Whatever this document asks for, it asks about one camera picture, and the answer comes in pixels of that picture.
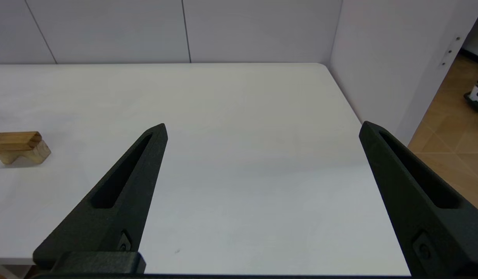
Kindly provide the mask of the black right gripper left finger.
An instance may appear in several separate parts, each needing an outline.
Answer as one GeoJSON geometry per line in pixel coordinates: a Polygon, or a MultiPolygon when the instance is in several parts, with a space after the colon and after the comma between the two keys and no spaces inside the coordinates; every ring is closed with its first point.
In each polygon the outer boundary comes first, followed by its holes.
{"type": "Polygon", "coordinates": [[[136,252],[154,194],[168,135],[147,129],[33,252],[53,268],[67,252],[136,252]]]}

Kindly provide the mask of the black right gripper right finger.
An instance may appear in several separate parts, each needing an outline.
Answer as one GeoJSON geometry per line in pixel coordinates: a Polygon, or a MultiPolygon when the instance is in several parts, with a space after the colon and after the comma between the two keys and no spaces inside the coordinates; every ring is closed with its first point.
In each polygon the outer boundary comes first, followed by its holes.
{"type": "Polygon", "coordinates": [[[359,139],[411,275],[478,277],[478,209],[383,127],[359,139]]]}

